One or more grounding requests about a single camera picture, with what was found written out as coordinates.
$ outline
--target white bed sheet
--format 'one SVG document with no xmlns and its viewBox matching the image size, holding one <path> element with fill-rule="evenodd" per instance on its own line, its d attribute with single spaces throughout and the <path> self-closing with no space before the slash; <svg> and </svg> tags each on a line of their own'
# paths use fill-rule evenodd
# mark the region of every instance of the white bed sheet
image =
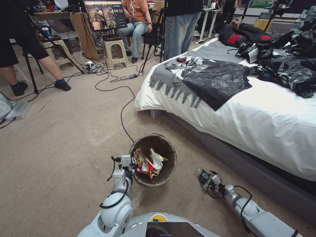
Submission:
<svg viewBox="0 0 316 237">
<path fill-rule="evenodd" d="M 250 66 L 246 61 L 240 64 Z M 233 96 L 217 111 L 204 101 L 191 108 L 192 95 L 182 104 L 183 95 L 177 100 L 170 98 L 170 94 L 165 95 L 165 85 L 160 90 L 149 86 L 157 66 L 137 94 L 136 111 L 173 113 L 201 132 L 298 177 L 316 181 L 316 95 L 304 99 L 290 89 L 248 77 L 252 88 Z"/>
</svg>

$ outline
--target yellow sticker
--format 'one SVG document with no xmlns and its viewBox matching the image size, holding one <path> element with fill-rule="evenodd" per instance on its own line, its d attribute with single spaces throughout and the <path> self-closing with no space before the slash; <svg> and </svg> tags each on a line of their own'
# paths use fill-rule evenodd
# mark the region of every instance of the yellow sticker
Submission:
<svg viewBox="0 0 316 237">
<path fill-rule="evenodd" d="M 167 221 L 166 218 L 164 218 L 163 216 L 160 216 L 160 215 L 156 215 L 154 216 L 150 222 L 154 222 L 154 219 L 155 220 L 158 220 L 158 221 Z"/>
</svg>

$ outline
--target gray blanket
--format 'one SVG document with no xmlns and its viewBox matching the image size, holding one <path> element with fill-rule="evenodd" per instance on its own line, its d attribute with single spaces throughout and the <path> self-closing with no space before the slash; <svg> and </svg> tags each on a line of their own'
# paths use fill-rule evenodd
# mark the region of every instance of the gray blanket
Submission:
<svg viewBox="0 0 316 237">
<path fill-rule="evenodd" d="M 240 63 L 243 59 L 235 56 L 237 52 L 236 50 L 230 51 L 228 54 L 227 51 L 230 49 L 236 49 L 236 48 L 225 46 L 219 40 L 217 40 L 213 43 L 210 43 L 208 46 L 201 47 L 197 51 L 189 51 L 185 54 L 185 56 L 197 56 L 203 59 L 213 59 L 213 60 L 218 60 L 218 61 Z M 172 64 L 179 64 L 176 61 L 176 59 L 170 60 L 168 62 Z M 191 107 L 194 106 L 194 108 L 196 108 L 199 105 L 201 99 L 198 98 L 198 96 L 184 83 L 181 83 L 178 86 L 174 86 L 172 83 L 173 76 L 174 74 L 172 74 L 172 72 L 169 71 L 168 69 L 165 69 L 164 64 L 161 64 L 158 67 L 156 67 L 152 76 L 150 77 L 149 86 L 153 88 L 155 85 L 157 85 L 156 90 L 160 90 L 161 87 L 165 84 L 166 85 L 165 95 L 169 95 L 171 89 L 173 89 L 170 95 L 170 98 L 174 98 L 175 94 L 177 94 L 175 97 L 175 100 L 177 100 L 178 97 L 183 93 L 184 96 L 183 96 L 182 103 L 184 103 L 188 95 L 191 94 L 193 96 L 193 99 L 191 101 Z"/>
</svg>

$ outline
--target black shorts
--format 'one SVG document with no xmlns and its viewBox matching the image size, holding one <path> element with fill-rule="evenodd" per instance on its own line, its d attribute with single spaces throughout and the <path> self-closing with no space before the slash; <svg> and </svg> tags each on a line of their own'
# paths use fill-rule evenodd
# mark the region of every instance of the black shorts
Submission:
<svg viewBox="0 0 316 237">
<path fill-rule="evenodd" d="M 35 34 L 23 38 L 15 38 L 15 40 L 35 59 L 39 60 L 48 57 Z M 0 67 L 9 67 L 19 63 L 9 39 L 0 39 L 0 52 Z"/>
</svg>

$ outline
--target bed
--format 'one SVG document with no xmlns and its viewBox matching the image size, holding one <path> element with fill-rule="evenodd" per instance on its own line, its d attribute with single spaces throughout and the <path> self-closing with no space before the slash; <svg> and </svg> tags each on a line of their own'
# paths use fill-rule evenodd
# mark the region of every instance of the bed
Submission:
<svg viewBox="0 0 316 237">
<path fill-rule="evenodd" d="M 193 51 L 211 48 L 217 40 Z M 240 64 L 252 66 L 242 59 Z M 149 87 L 157 66 L 142 84 L 136 111 L 151 110 L 153 118 L 165 111 L 252 185 L 316 224 L 308 211 L 316 210 L 316 96 L 304 99 L 287 88 L 248 76 L 252 87 L 217 111 L 204 101 L 194 108 L 192 95 L 182 103 L 183 95 L 170 98 L 165 85 L 160 90 Z"/>
</svg>

